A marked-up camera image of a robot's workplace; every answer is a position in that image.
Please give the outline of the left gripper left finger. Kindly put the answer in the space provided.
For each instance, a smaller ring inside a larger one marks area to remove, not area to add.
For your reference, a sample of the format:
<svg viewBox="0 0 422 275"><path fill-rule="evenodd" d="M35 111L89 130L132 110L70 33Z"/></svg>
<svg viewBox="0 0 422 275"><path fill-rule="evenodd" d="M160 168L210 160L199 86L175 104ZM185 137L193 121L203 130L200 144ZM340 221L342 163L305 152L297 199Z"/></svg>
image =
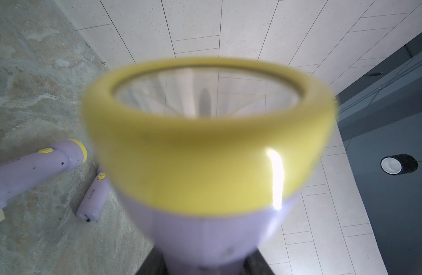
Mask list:
<svg viewBox="0 0 422 275"><path fill-rule="evenodd" d="M168 275L164 257L156 247L152 248L135 275Z"/></svg>

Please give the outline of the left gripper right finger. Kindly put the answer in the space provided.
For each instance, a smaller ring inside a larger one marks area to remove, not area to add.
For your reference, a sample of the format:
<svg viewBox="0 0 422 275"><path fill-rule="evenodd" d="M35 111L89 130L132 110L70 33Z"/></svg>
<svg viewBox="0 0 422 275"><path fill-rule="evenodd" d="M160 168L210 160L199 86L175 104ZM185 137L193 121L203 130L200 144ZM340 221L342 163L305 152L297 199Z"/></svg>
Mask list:
<svg viewBox="0 0 422 275"><path fill-rule="evenodd" d="M243 275L274 275L274 272L259 250L248 256L244 262Z"/></svg>

